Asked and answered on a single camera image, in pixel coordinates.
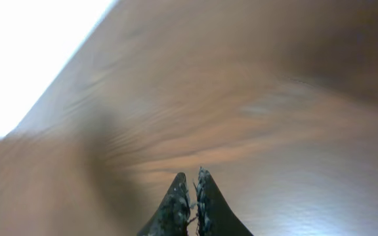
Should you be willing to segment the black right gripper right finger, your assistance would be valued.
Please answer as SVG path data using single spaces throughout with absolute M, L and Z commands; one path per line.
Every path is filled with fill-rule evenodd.
M 200 167 L 195 187 L 199 236 L 253 236 L 232 212 L 207 169 Z

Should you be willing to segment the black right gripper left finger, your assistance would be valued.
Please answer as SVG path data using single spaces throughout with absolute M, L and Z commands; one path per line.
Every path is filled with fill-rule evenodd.
M 186 175 L 180 172 L 137 236 L 187 236 L 190 211 Z

